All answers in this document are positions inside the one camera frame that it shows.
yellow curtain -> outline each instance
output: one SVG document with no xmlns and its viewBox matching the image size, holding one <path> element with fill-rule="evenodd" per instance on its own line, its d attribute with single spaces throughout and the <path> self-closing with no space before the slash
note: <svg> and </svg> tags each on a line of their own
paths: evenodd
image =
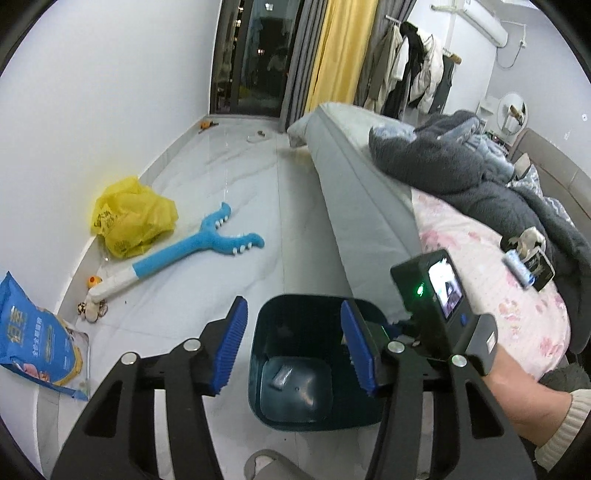
<svg viewBox="0 0 591 480">
<path fill-rule="evenodd" d="M 353 103 L 378 0 L 329 0 L 306 112 L 323 102 Z"/>
</svg>

glass door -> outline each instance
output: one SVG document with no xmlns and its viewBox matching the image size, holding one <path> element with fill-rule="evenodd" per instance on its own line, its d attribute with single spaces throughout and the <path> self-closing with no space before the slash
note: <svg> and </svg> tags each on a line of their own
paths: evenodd
<svg viewBox="0 0 591 480">
<path fill-rule="evenodd" d="M 224 0 L 212 113 L 279 116 L 302 0 Z"/>
</svg>

metal screw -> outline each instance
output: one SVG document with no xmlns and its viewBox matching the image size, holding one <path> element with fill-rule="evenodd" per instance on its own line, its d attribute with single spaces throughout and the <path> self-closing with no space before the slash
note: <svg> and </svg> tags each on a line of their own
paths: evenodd
<svg viewBox="0 0 591 480">
<path fill-rule="evenodd" d="M 390 342 L 388 344 L 388 350 L 392 353 L 402 353 L 404 352 L 404 344 L 400 342 Z"/>
<path fill-rule="evenodd" d="M 183 343 L 183 348 L 187 352 L 196 352 L 201 348 L 201 342 L 196 338 L 190 338 L 189 340 Z"/>
<path fill-rule="evenodd" d="M 133 352 L 124 353 L 121 357 L 121 363 L 124 365 L 133 365 L 138 359 L 138 356 Z"/>
<path fill-rule="evenodd" d="M 456 367 L 464 368 L 468 364 L 468 360 L 466 360 L 466 357 L 464 357 L 464 356 L 454 355 L 452 357 L 452 363 Z"/>
</svg>

hand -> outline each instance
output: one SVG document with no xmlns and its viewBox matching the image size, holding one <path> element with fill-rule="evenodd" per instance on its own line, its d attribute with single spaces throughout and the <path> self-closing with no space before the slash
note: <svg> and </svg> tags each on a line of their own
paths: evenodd
<svg viewBox="0 0 591 480">
<path fill-rule="evenodd" d="M 570 394 L 540 385 L 501 345 L 483 380 L 517 433 L 537 446 L 552 438 L 569 412 Z"/>
</svg>

blue toy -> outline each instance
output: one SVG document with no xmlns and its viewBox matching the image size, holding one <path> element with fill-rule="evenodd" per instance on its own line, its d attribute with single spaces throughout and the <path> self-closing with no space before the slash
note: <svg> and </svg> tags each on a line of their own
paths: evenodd
<svg viewBox="0 0 591 480">
<path fill-rule="evenodd" d="M 163 248 L 161 251 L 142 260 L 138 260 L 130 267 L 104 279 L 88 291 L 86 303 L 88 304 L 91 301 L 98 304 L 101 300 L 121 291 L 136 281 L 153 275 L 164 267 L 168 267 L 170 264 L 195 252 L 213 250 L 220 254 L 238 255 L 251 247 L 263 248 L 265 241 L 255 233 L 227 237 L 221 236 L 217 232 L 217 229 L 228 221 L 231 214 L 232 209 L 226 202 L 223 202 L 222 207 L 217 212 L 203 219 L 196 234 Z"/>
</svg>

